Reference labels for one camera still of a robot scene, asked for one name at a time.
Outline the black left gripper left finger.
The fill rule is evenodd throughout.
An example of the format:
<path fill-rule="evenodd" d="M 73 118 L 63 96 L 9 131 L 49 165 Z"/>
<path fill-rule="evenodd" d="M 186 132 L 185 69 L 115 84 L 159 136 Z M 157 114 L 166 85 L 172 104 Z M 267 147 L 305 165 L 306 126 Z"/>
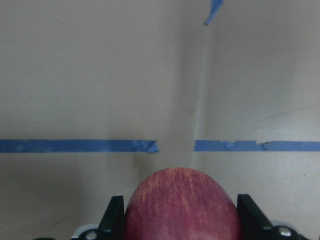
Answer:
<path fill-rule="evenodd" d="M 98 225 L 98 240 L 123 240 L 125 227 L 124 198 L 113 196 Z"/>

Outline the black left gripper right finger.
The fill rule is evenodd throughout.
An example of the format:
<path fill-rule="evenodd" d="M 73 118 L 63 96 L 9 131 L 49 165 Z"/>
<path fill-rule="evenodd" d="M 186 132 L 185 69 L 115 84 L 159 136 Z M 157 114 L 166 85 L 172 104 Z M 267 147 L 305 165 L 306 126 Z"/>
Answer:
<path fill-rule="evenodd" d="M 237 195 L 237 212 L 244 240 L 270 240 L 273 225 L 249 194 Z"/>

